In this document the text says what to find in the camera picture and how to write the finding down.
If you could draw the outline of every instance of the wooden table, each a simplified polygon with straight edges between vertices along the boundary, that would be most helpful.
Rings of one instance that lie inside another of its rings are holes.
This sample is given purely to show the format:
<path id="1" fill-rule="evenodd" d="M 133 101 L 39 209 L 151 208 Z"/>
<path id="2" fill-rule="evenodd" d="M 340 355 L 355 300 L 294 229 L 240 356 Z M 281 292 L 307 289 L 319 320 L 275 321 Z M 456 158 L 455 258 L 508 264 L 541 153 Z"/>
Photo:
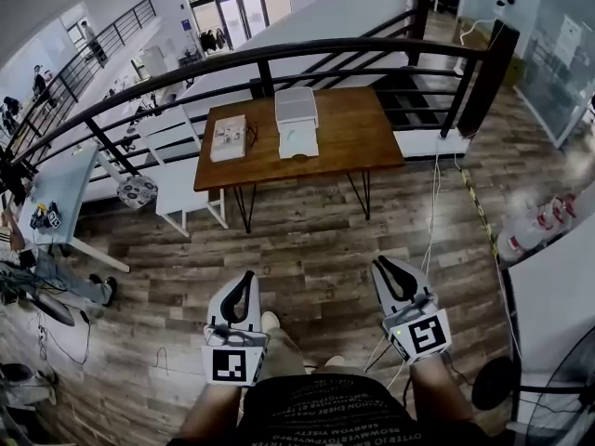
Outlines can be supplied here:
<path id="1" fill-rule="evenodd" d="M 262 98 L 212 108 L 203 139 L 203 154 L 198 161 L 194 190 L 233 187 L 246 232 L 250 232 L 252 210 L 258 183 L 286 178 L 347 175 L 370 219 L 370 170 L 404 165 L 403 155 L 392 134 L 390 122 L 370 87 L 315 91 L 319 127 L 318 157 L 279 157 L 279 132 L 275 122 L 273 98 Z M 211 143 L 215 121 L 245 114 L 248 132 L 246 155 L 241 159 L 211 162 Z M 362 172 L 365 204 L 350 174 Z M 245 210 L 243 185 L 252 185 L 249 214 Z"/>

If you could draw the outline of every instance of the black t-shirt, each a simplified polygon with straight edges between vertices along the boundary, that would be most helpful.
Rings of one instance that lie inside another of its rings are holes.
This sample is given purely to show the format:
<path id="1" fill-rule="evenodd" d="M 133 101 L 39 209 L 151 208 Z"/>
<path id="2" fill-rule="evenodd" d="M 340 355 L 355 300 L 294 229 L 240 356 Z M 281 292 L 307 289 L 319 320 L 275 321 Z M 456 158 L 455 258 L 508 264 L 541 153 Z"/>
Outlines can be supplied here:
<path id="1" fill-rule="evenodd" d="M 230 444 L 251 446 L 383 444 L 482 445 L 467 422 L 421 424 L 377 381 L 314 374 L 265 380 L 245 395 L 244 417 Z M 174 439 L 171 446 L 190 444 Z"/>

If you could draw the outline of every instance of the white box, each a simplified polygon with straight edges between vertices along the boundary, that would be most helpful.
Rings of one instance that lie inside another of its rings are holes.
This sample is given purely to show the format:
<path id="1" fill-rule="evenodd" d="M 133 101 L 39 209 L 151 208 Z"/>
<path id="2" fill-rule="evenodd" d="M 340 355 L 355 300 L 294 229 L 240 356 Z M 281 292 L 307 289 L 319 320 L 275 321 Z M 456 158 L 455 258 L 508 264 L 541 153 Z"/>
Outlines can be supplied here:
<path id="1" fill-rule="evenodd" d="M 245 115 L 215 121 L 211 161 L 221 162 L 245 156 Z"/>
<path id="2" fill-rule="evenodd" d="M 318 111 L 311 87 L 293 87 L 275 93 L 275 120 L 279 131 L 279 156 L 317 156 Z"/>

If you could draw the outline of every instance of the jeans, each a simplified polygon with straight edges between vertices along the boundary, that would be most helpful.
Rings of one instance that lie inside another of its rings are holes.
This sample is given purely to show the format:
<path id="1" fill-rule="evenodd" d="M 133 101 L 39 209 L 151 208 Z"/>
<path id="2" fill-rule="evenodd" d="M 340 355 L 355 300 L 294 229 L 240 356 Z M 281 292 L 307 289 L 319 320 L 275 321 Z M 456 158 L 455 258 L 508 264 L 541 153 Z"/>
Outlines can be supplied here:
<path id="1" fill-rule="evenodd" d="M 70 269 L 58 264 L 52 256 L 43 250 L 39 250 L 35 276 L 41 278 L 59 289 L 66 289 L 69 293 L 80 295 L 86 299 L 107 304 L 112 295 L 112 288 L 105 282 L 94 284 L 91 280 L 81 279 Z"/>
<path id="2" fill-rule="evenodd" d="M 267 354 L 262 361 L 258 381 L 267 380 L 275 376 L 305 375 L 304 359 L 299 352 L 298 346 L 289 338 L 283 330 L 275 328 L 267 332 L 269 344 Z M 320 367 L 312 372 L 313 374 L 349 374 L 367 376 L 361 368 L 340 367 L 329 365 Z"/>

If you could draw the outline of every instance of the wood plank flooring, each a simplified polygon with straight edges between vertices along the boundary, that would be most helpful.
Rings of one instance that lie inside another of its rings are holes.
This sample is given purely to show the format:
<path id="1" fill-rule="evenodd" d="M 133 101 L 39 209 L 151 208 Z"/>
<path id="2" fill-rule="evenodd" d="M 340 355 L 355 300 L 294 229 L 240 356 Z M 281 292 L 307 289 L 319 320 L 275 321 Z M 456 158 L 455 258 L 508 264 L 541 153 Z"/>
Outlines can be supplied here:
<path id="1" fill-rule="evenodd" d="M 452 26 L 452 19 L 433 17 L 429 37 L 447 40 Z M 588 184 L 594 172 L 592 140 L 587 132 L 572 137 L 563 151 L 554 150 L 516 94 L 502 87 L 459 163 L 497 232 L 506 215 L 527 203 Z M 440 167 L 430 280 L 448 309 L 455 366 L 472 381 L 486 361 L 509 353 L 508 322 L 482 222 L 454 161 L 443 160 Z M 165 444 L 205 384 L 200 346 L 208 300 L 246 269 L 260 279 L 262 306 L 280 316 L 306 359 L 324 363 L 341 354 L 348 364 L 364 366 L 381 336 L 370 262 L 382 254 L 421 264 L 430 239 L 432 170 L 432 162 L 411 163 L 373 174 L 370 222 L 345 177 L 264 185 L 258 189 L 251 235 L 242 228 L 230 192 L 231 229 L 198 212 L 189 216 L 190 239 L 151 210 L 86 205 L 77 237 L 122 258 L 132 270 L 112 271 L 76 253 L 65 260 L 82 276 L 115 276 L 120 289 L 107 309 L 60 296 L 86 310 L 91 337 L 83 367 L 47 344 L 47 359 L 60 379 L 59 404 L 40 407 L 47 427 L 58 439 L 79 445 Z M 46 367 L 36 323 L 34 310 L 16 305 L 0 310 L 0 361 Z M 83 322 L 73 328 L 50 319 L 46 324 L 71 355 L 84 357 Z M 390 349 L 372 376 L 386 385 L 399 364 Z M 403 370 L 390 389 L 399 400 L 407 376 Z M 470 387 L 458 381 L 469 395 Z M 509 408 L 507 403 L 477 412 L 476 420 L 496 434 L 509 419 Z"/>

